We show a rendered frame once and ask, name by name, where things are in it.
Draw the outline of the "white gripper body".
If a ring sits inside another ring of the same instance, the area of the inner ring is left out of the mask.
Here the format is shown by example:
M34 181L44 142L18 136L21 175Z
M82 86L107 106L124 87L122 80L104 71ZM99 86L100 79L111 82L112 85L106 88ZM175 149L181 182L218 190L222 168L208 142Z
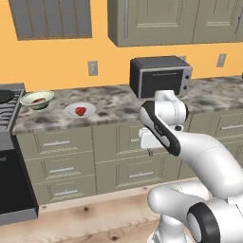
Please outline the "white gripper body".
M154 136L154 134L148 128L141 128L139 131L139 136L141 149L162 148L162 144L160 143L160 141Z

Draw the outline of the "pale green bowl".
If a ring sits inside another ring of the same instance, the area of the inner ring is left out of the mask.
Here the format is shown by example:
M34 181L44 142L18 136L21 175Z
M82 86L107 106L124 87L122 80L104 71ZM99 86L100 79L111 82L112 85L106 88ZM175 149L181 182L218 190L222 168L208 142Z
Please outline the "pale green bowl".
M39 98L46 98L47 101L44 103L32 103L33 100ZM40 110L48 107L49 102L54 98L53 91L41 90L36 92L30 92L23 96L20 100L22 105L25 105L33 110Z

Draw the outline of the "white plate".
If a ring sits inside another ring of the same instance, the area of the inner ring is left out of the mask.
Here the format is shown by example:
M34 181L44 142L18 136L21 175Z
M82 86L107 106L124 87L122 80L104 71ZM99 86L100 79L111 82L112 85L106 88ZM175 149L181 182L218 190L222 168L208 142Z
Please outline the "white plate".
M86 112L83 116L79 116L75 113L75 109L79 106L83 106L86 108ZM92 116L96 111L96 107L92 103L72 103L68 105L63 113L71 118L87 118Z

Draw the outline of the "wide grey drawer front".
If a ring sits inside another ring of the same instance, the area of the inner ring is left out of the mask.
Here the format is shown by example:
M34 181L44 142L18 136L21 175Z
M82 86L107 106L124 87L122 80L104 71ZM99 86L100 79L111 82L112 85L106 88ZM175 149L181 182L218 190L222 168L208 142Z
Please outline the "wide grey drawer front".
M99 162L96 164L97 190L104 194L177 180L180 164L179 158L168 153ZM151 176L129 178L129 175L152 171Z

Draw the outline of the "black pan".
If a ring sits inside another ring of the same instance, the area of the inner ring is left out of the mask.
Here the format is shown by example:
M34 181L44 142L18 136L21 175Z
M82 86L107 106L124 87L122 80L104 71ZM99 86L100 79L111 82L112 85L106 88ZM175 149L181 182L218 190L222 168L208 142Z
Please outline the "black pan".
M0 89L0 104L11 101L14 95L15 93L11 90Z

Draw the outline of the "black toaster oven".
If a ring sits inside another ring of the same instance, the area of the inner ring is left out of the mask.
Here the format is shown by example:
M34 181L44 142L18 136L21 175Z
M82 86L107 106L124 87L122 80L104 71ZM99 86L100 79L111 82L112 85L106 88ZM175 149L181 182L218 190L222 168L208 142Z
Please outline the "black toaster oven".
M134 58L130 61L129 85L138 99L153 98L158 90L187 94L193 68L177 56Z

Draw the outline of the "grey window blind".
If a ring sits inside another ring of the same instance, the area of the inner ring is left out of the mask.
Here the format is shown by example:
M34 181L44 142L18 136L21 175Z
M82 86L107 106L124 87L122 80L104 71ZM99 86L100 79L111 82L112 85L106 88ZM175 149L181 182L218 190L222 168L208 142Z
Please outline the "grey window blind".
M19 40L91 38L90 0L9 0Z

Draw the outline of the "wide grey wall cupboard door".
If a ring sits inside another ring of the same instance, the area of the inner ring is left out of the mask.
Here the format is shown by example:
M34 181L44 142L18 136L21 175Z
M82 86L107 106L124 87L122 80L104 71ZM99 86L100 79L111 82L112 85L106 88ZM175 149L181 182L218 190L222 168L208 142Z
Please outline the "wide grey wall cupboard door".
M191 44L199 0L128 0L128 38L124 38L124 0L107 0L108 37L117 47Z

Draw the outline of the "black and grey stove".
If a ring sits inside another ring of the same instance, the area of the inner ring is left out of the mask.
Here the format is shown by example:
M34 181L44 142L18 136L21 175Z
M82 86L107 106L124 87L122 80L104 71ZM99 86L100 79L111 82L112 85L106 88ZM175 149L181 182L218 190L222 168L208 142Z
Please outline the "black and grey stove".
M33 192L21 149L13 134L25 86L0 84L11 90L14 98L0 104L0 226L38 217L39 205Z

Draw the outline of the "narrow grey cupboard panel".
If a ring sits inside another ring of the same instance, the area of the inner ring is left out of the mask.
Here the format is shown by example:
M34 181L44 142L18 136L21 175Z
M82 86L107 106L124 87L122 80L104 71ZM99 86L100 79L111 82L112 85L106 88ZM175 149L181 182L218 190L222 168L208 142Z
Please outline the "narrow grey cupboard panel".
M213 113L194 114L189 126L189 132L213 135L215 131L215 122ZM193 178L194 171L183 161L180 164L178 179Z

